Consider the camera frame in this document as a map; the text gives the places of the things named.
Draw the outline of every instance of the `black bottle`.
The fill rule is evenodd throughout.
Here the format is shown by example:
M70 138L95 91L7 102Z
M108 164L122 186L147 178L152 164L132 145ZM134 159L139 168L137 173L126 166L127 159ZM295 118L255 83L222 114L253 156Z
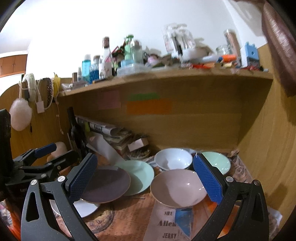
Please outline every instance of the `black bottle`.
M70 130L69 130L69 136L75 142L76 147L80 152L81 158L83 159L89 152L89 149L86 147L87 140L86 140L84 130L80 125L78 125L75 119L74 110L72 106L67 109L67 112L68 112L68 118L71 124Z

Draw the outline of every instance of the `pom-pom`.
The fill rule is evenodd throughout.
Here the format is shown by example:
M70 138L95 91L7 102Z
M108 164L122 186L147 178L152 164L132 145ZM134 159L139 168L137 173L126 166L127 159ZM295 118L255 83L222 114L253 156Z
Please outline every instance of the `pom-pom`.
M24 130L31 122L32 108L25 99L16 99L9 110L11 126L16 131Z

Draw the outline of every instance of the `shelf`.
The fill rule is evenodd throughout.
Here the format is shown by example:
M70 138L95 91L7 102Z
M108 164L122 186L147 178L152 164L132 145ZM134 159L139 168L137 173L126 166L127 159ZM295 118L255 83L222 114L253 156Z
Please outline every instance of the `shelf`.
M273 75L268 72L250 71L245 69L170 69L160 71L150 71L147 73L133 74L122 77L115 77L112 80L102 81L96 84L85 86L71 91L61 91L59 96L69 96L86 91L107 88L111 86L123 85L133 82L141 82L152 79L172 79L180 77L194 77L194 76L240 76L261 79L273 79Z

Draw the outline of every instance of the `mint green plate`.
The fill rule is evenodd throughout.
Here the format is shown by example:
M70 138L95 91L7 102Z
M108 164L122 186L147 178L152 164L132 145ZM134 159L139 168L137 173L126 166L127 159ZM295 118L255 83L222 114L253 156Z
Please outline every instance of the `mint green plate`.
M225 175L230 170L230 161L223 154L214 151L204 151L202 154L209 161L209 163L212 166L217 167L223 175Z
M143 192L150 186L154 178L153 168L143 161L121 161L116 163L115 166L127 171L131 177L131 185L124 196L131 196Z

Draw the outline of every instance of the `pink bowl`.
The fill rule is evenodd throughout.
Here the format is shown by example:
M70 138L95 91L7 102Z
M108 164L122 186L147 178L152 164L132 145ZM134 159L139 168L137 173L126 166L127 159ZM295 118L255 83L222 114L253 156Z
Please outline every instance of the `pink bowl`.
M207 192L196 172L185 169L158 174L150 185L153 197L170 208L188 208L202 201Z

